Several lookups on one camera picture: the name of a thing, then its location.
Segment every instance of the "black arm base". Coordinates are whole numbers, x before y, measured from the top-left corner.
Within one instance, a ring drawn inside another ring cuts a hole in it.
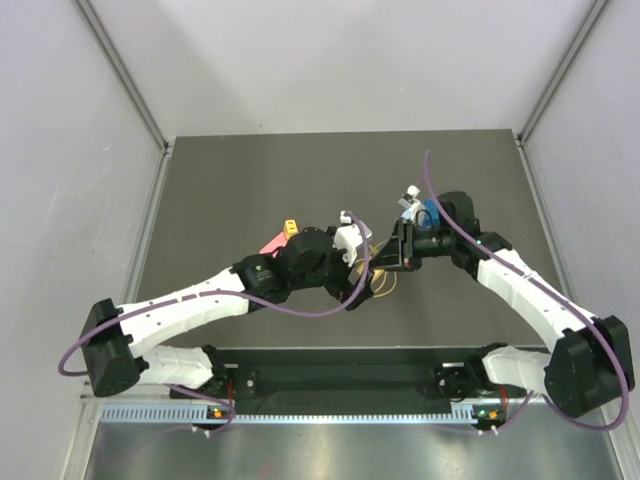
[[[596,319],[594,326],[618,357],[629,391],[633,390],[635,377],[627,327],[614,316]],[[572,418],[619,398],[622,392],[609,358],[586,327],[578,332],[565,332],[565,337],[556,343],[545,370],[549,397],[560,411]]]
[[[96,303],[91,307],[82,335],[116,318],[119,313],[110,298]],[[128,339],[122,333],[120,324],[106,329],[84,344],[82,355],[96,397],[110,397],[131,388],[140,380],[140,372],[144,368],[132,357]]]

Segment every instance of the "gray tabletop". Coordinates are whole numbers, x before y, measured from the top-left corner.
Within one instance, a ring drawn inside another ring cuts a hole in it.
[[[420,176],[425,149],[439,193],[464,190],[485,230],[510,240],[558,285],[549,248],[509,130],[329,133],[178,138],[170,161],[140,300],[208,278],[257,252],[294,218],[338,224],[353,210],[388,238],[399,196]],[[324,289],[296,292],[288,306],[335,305]],[[542,342],[494,294],[447,259],[403,274],[391,295],[324,319],[263,310],[172,340],[193,347],[475,346]]]

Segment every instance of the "blue object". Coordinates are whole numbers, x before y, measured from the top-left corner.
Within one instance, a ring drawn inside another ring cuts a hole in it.
[[[418,225],[420,228],[428,229],[437,227],[440,225],[440,213],[438,212],[438,207],[433,202],[433,200],[425,200],[422,202],[424,207],[427,209],[427,213],[418,212],[417,220],[420,222]],[[404,212],[402,212],[402,218],[405,220],[411,220],[411,209],[407,208]]]
[[[421,228],[433,228],[440,225],[440,212],[433,200],[425,200],[422,204],[427,209],[428,214],[419,214],[418,220],[420,220]]]

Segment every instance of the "cable tray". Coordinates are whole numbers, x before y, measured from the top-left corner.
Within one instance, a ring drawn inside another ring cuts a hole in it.
[[[106,404],[104,423],[224,423],[215,408],[200,404]],[[472,405],[451,405],[451,413],[407,415],[237,415],[238,424],[460,424],[477,423]]]

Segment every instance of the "small white object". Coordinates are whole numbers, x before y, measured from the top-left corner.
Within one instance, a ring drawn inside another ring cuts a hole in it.
[[[407,195],[411,195],[413,198],[416,198],[420,195],[420,189],[415,185],[410,185],[409,188],[407,188]]]
[[[340,211],[340,224],[341,225],[351,225],[353,223],[353,219],[347,215],[346,210]]]
[[[371,238],[373,233],[369,227],[364,225],[364,230],[366,237]],[[347,265],[352,266],[358,258],[358,249],[362,246],[363,239],[360,236],[358,226],[353,224],[338,228],[333,237],[333,243],[338,250],[346,250],[343,260]]]

